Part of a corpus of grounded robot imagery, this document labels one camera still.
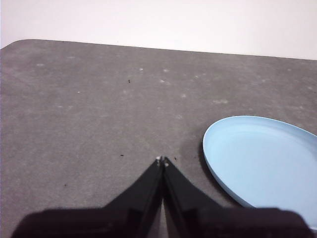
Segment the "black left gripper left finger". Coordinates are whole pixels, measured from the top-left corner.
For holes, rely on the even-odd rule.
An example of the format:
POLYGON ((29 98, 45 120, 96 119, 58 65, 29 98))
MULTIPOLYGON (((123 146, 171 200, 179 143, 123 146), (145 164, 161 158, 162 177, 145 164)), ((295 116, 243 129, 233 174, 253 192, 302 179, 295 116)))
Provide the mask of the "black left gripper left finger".
POLYGON ((109 204, 100 208, 50 209, 28 214, 14 238, 145 238, 161 204, 163 166, 156 159, 109 204))

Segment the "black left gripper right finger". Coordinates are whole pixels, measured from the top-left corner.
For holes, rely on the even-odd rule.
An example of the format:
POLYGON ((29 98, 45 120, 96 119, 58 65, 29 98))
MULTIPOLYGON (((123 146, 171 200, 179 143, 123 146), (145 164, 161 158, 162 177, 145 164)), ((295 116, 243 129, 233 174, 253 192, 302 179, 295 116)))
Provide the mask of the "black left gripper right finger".
POLYGON ((182 238, 312 238, 295 212, 277 208, 225 208, 162 159, 164 201, 182 238))

